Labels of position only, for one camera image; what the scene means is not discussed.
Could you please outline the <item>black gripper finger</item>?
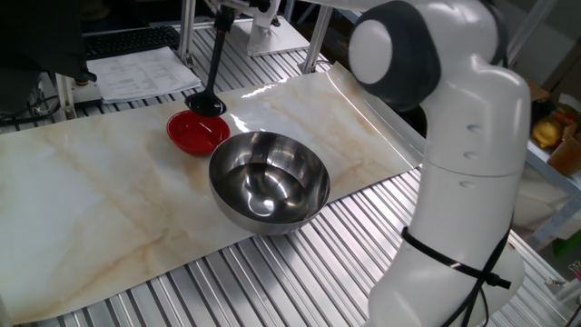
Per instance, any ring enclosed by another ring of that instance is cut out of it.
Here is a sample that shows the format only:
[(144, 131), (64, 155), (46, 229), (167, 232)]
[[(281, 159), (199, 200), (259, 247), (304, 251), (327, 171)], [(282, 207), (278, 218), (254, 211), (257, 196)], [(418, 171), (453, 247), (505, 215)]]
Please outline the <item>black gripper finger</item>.
[(256, 4), (254, 0), (226, 0), (226, 6), (232, 8), (236, 16), (253, 16)]
[(221, 3), (218, 0), (204, 0), (204, 3), (214, 14), (214, 17), (220, 22), (222, 20)]

